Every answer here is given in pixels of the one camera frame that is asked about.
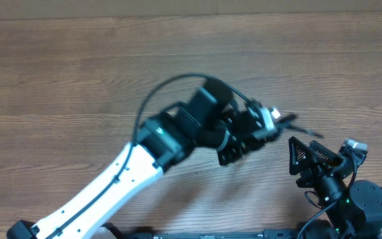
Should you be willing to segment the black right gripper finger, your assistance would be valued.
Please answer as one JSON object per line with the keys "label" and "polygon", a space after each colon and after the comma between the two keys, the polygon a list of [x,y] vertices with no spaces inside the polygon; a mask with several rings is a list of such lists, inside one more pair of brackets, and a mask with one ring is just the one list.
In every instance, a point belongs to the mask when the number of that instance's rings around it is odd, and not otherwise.
{"label": "black right gripper finger", "polygon": [[330,151],[328,148],[324,147],[317,141],[311,141],[310,148],[318,154],[322,163],[325,163],[329,166],[339,166],[343,161],[339,155]]}
{"label": "black right gripper finger", "polygon": [[295,136],[288,140],[290,152],[289,173],[297,175],[314,165],[314,152]]}

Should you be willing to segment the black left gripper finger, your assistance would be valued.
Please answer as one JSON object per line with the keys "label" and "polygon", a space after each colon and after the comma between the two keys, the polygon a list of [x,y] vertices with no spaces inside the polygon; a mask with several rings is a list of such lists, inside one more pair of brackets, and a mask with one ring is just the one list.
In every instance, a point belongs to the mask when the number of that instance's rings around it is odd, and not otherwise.
{"label": "black left gripper finger", "polygon": [[289,114],[284,117],[279,118],[275,125],[290,125],[298,116],[296,114]]}
{"label": "black left gripper finger", "polygon": [[310,135],[310,136],[317,137],[317,138],[323,138],[324,137],[322,134],[317,133],[317,132],[315,132],[315,131],[313,131],[311,129],[305,129],[305,128],[298,127],[298,126],[295,126],[295,125],[282,124],[280,126],[280,128],[298,131],[298,132],[301,132],[301,133],[305,133],[306,135]]}

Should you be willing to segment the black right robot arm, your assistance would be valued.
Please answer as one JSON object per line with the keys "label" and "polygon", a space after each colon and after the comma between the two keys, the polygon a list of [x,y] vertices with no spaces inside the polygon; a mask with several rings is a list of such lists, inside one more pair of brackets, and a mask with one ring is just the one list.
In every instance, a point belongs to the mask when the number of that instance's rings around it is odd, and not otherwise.
{"label": "black right robot arm", "polygon": [[317,141],[305,145],[296,137],[288,141],[289,173],[296,185],[314,194],[319,211],[297,226],[297,238],[380,238],[382,187],[357,180],[367,157],[367,145],[346,139],[337,153]]}

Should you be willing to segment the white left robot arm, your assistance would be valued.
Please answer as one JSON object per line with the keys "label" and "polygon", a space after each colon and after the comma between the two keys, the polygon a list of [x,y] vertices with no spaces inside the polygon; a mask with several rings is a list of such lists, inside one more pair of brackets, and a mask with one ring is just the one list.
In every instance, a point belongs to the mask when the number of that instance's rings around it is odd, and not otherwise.
{"label": "white left robot arm", "polygon": [[91,238],[135,194],[196,148],[216,150],[225,166],[292,129],[294,114],[282,116],[251,99],[239,110],[240,91],[211,76],[205,80],[189,102],[137,118],[130,142],[106,170],[56,212],[38,222],[16,222],[7,237]]}

